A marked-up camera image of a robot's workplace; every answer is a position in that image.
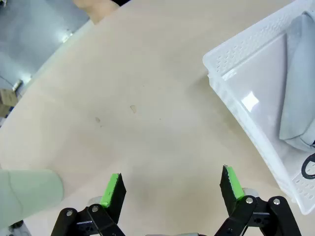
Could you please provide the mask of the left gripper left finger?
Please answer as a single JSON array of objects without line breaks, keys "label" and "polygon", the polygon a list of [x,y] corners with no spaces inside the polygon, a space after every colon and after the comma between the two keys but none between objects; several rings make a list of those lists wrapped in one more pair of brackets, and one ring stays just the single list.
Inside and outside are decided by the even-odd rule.
[{"label": "left gripper left finger", "polygon": [[60,211],[53,236],[123,236],[118,226],[126,188],[122,175],[112,174],[99,203],[82,211],[64,208]]}]

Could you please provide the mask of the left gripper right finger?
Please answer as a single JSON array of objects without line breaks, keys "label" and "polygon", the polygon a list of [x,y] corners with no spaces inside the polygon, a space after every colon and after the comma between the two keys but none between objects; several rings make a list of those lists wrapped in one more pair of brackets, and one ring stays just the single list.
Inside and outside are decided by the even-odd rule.
[{"label": "left gripper right finger", "polygon": [[246,194],[231,166],[223,166],[220,189],[228,218],[217,236],[243,236],[249,227],[259,228],[264,236],[301,235],[286,198],[274,196],[264,201]]}]

